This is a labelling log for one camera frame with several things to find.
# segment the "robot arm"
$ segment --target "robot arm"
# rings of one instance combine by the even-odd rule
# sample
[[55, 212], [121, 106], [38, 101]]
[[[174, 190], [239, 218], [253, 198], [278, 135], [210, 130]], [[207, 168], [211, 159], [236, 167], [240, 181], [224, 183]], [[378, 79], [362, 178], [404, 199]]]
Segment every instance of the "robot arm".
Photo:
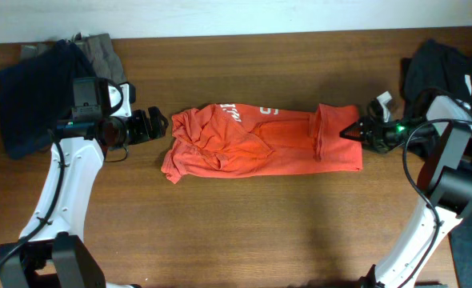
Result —
[[[471, 127], [452, 119], [435, 119], [422, 126], [440, 122], [449, 124], [422, 167], [417, 185], [406, 170], [420, 193], [415, 212], [392, 251], [361, 278], [360, 287], [414, 287], [419, 272], [444, 236], [472, 213]], [[406, 149], [403, 161], [406, 166]]]
[[[156, 107], [131, 112], [134, 88], [108, 79], [74, 80], [72, 119], [52, 135], [50, 171], [29, 223], [16, 243], [0, 245], [0, 279], [7, 287], [138, 287], [107, 283], [83, 245], [83, 225], [95, 177], [109, 150], [165, 135], [167, 120]], [[53, 262], [56, 274], [35, 271]]]

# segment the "orange t-shirt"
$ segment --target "orange t-shirt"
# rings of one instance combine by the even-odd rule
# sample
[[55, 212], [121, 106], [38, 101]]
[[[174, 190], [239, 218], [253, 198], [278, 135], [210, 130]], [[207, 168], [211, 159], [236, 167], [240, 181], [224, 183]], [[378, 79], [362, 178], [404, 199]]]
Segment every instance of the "orange t-shirt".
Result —
[[316, 113], [211, 104], [172, 117], [176, 137], [162, 172], [181, 176], [243, 178], [362, 169], [359, 142], [339, 137], [357, 121], [355, 106], [319, 104]]

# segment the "black mount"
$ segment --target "black mount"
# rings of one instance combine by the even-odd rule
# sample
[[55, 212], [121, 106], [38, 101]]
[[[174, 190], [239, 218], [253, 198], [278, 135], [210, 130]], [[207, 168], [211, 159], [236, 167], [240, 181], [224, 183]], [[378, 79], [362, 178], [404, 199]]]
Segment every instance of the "black mount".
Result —
[[[2, 258], [17, 243], [1, 244]], [[36, 271], [53, 260], [56, 274]], [[54, 240], [24, 245], [0, 269], [4, 288], [103, 288], [105, 276], [78, 236], [60, 233]]]
[[377, 282], [376, 273], [374, 272], [375, 264], [372, 265], [367, 275], [358, 280], [356, 287], [358, 288], [385, 288], [381, 282]]

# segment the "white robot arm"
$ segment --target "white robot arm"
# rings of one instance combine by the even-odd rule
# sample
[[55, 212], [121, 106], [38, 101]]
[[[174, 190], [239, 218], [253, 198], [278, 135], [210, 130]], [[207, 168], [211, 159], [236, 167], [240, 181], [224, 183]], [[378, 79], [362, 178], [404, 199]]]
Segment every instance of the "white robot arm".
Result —
[[421, 262], [422, 256], [428, 250], [434, 237], [435, 219], [433, 212], [426, 207], [426, 202], [419, 198], [415, 211], [396, 245], [375, 267], [374, 272], [377, 282], [383, 283], [384, 287], [399, 287], [414, 272], [414, 268], [418, 266], [418, 270], [404, 285], [405, 288], [414, 287], [419, 272], [421, 272], [438, 244], [462, 221], [455, 212], [441, 207], [435, 209], [437, 209], [440, 216], [442, 226], [426, 259]]
[[[130, 110], [134, 88], [108, 79], [74, 80], [72, 119], [50, 134], [51, 164], [46, 183], [19, 241], [0, 245], [0, 279], [10, 287], [129, 288], [105, 281], [83, 245], [90, 192], [108, 150], [147, 142], [165, 135], [168, 121], [156, 107]], [[56, 274], [36, 270], [53, 262]]]

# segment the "black cloth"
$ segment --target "black cloth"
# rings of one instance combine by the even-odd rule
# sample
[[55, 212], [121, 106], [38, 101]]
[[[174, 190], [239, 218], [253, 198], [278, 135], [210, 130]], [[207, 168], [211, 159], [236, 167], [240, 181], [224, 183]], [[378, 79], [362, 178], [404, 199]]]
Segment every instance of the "black cloth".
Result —
[[472, 56], [467, 57], [453, 47], [428, 40], [411, 60], [403, 60], [402, 64], [405, 117], [426, 114], [434, 97], [438, 96], [428, 94], [426, 90], [448, 92], [448, 96], [467, 102], [472, 107], [472, 95], [465, 81], [467, 74], [472, 84]]
[[0, 128], [8, 155], [19, 159], [51, 144], [48, 128], [74, 104], [73, 79], [96, 76], [83, 52], [58, 41], [44, 54], [0, 71]]

